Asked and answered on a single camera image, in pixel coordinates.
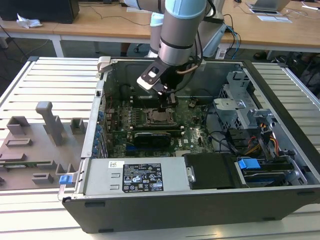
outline laptop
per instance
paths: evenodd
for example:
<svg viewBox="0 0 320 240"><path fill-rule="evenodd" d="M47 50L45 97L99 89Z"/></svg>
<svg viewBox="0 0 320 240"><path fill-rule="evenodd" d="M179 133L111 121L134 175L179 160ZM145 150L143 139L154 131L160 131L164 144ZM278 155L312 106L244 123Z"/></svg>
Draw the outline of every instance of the laptop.
<svg viewBox="0 0 320 240"><path fill-rule="evenodd" d="M257 0L255 4L248 4L252 10L280 12L291 0Z"/></svg>

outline yellow wire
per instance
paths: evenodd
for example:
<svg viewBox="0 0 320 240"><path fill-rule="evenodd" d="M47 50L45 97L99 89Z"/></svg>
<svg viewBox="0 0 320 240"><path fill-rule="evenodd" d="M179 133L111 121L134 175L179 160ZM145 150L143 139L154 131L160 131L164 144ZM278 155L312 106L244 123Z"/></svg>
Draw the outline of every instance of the yellow wire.
<svg viewBox="0 0 320 240"><path fill-rule="evenodd" d="M275 150L275 154L276 154L276 155L278 155L278 154L277 154L278 145L277 145L276 140L274 140L274 139L273 139L273 138L271 138L271 137L270 137L270 140L274 143L274 150Z"/></svg>
<svg viewBox="0 0 320 240"><path fill-rule="evenodd" d="M258 144L257 146L255 146L254 148L252 148L251 150L247 151L244 155L248 155L252 152L254 152L255 150L257 150L260 147L260 144Z"/></svg>

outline computer case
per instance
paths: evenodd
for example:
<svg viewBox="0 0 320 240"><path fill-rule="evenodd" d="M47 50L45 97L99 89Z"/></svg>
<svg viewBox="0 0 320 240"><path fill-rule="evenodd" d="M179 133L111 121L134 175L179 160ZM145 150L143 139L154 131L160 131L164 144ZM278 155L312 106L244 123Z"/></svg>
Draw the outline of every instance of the computer case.
<svg viewBox="0 0 320 240"><path fill-rule="evenodd" d="M4 21L15 21L19 14L42 22L72 24L78 12L78 0L2 0L0 6L0 17Z"/></svg>

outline paper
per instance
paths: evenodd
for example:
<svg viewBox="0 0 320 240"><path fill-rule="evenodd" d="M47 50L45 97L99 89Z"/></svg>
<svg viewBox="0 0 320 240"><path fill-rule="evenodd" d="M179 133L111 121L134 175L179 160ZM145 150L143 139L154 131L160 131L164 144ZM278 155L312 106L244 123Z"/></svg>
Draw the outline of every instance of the paper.
<svg viewBox="0 0 320 240"><path fill-rule="evenodd" d="M139 10L136 9L134 7L127 7L126 8L127 13L146 13L146 14L150 14L150 11L146 11L146 10Z"/></svg>
<svg viewBox="0 0 320 240"><path fill-rule="evenodd" d="M33 28L33 27L41 27L42 24L40 23L40 21L38 19L27 19L27 18L24 18L22 16L20 16L19 14L16 14L18 19L16 20L16 23L21 26L21 27L24 27L26 29L29 29L29 28Z"/></svg>
<svg viewBox="0 0 320 240"><path fill-rule="evenodd" d="M277 23L292 23L287 17L283 16L257 16L261 21L277 22Z"/></svg>

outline wire bundle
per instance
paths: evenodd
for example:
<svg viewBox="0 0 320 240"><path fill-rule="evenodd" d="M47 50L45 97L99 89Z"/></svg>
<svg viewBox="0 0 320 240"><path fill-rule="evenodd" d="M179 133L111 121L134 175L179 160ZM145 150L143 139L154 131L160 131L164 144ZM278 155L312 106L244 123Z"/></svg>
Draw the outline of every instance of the wire bundle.
<svg viewBox="0 0 320 240"><path fill-rule="evenodd" d="M241 39L240 34L235 32L234 20L233 20L232 16L230 14L225 14L223 16L229 16L230 19L231 19L231 26L227 25L226 28L232 33L232 37L233 37L233 42L232 42L231 46L229 47L229 49L225 52L225 54L230 56L231 59L235 59L236 54L240 49L242 39ZM228 52L232 49L232 47L234 46L235 42L236 42L236 48L235 48L234 54L233 55L229 55Z"/></svg>

